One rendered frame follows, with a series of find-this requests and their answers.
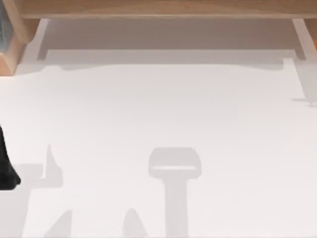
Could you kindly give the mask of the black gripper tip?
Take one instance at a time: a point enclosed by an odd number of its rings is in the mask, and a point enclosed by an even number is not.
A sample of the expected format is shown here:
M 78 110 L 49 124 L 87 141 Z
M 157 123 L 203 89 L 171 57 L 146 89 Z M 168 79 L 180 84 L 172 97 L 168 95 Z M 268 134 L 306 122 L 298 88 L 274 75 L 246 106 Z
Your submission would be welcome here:
M 0 126 L 0 190 L 14 190 L 20 184 L 21 178 L 10 162 Z

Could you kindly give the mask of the wooden cupboard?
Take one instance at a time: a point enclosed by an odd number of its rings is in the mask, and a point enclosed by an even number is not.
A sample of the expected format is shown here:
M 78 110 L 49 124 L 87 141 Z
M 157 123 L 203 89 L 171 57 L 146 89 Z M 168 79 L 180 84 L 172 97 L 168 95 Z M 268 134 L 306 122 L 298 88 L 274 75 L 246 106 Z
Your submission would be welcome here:
M 41 19 L 303 19 L 317 49 L 317 0 L 0 0 L 0 76 L 14 75 Z

